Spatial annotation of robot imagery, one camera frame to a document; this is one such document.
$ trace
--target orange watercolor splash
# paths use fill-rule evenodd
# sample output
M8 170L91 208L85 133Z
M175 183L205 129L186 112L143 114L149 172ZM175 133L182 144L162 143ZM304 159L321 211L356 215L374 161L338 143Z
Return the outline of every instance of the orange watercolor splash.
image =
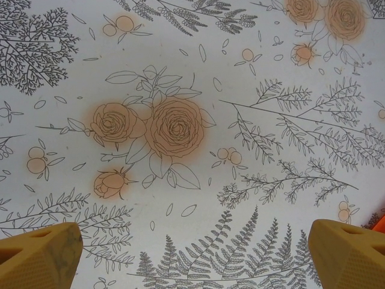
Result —
M130 168L110 168L99 171L92 183L93 196L100 199L123 200L124 196L127 196L131 184L136 182L129 177Z

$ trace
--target stem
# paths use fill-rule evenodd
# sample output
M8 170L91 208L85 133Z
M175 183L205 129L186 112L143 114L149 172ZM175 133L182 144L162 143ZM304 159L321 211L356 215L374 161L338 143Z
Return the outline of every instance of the stem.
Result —
M271 111L271 110L266 110L264 108L259 108L259 107L250 107L248 105L244 105L244 104L236 104L234 102L230 102L230 101L224 101L224 100L221 100L221 102L224 102L226 104L232 104L232 105L236 105L236 106L239 106L239 107L247 107L247 108L251 108L253 110L260 110L260 111L266 111L267 113L274 113L274 114L278 114L279 116L286 116L286 117L294 117L296 119L301 119L301 120L306 120L308 122L313 122L313 123L316 123L317 125L319 125L320 123L323 124L323 125L330 125L330 126L333 126L333 127L336 127L336 128L342 128L342 129L347 129L349 131L354 131L354 132L358 132L360 134L364 134L364 135L368 135L369 137L372 137L378 141L382 141L384 142L384 140L380 140L378 137L374 137L373 135L371 134L367 134L365 132L362 132L362 131L359 131L358 129L354 129L354 128L347 128L347 127L344 127L344 126L340 126L340 125L335 125L333 123L330 123L330 122L324 122L324 121L320 121L320 120L313 120L313 119L307 119L305 117L301 117L301 116L292 116L290 114L286 114L286 113L278 113L276 111Z

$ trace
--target floral pattern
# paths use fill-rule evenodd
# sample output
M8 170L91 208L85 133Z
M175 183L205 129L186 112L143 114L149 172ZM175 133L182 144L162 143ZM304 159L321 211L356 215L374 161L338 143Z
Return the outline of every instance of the floral pattern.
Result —
M312 222L385 213L382 4L105 1L0 4L0 238L76 222L74 288L320 288Z

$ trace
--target orange rose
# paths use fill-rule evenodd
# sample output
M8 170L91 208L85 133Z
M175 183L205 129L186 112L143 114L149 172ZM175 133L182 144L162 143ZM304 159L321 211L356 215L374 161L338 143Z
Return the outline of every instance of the orange rose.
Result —
M326 15L328 29L335 37L355 39L365 27L363 8L357 0L330 0Z
M188 155L199 146L203 134L199 107L186 99L167 97L147 121L146 139L159 156Z
M130 108L122 104L101 105L94 114L91 128L103 141L121 143L144 134L146 126Z
M132 182L134 181L130 181L126 178L126 172L120 173L115 171L101 173L95 179L94 192L103 199L112 197L117 193L119 194L120 198L122 198L120 191L122 190L123 186Z
M291 51L291 61L298 66L307 64L310 67L309 63L314 56L319 55L313 52L313 47L306 44L295 45Z
M317 14L318 3L316 0L287 0L286 9L289 10L290 19L294 23L309 23Z

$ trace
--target orange object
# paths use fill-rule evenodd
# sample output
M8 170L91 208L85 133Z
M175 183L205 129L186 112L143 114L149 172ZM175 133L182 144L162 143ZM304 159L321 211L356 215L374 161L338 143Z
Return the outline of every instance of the orange object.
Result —
M385 288L385 234L315 220L309 250L324 289Z
M69 289L82 248L76 223L0 240L0 288Z
M375 224L375 226L373 227L372 230L373 230L373 231L376 231L376 232L385 233L385 216L383 216L383 217L381 218L381 220L378 221L377 224Z

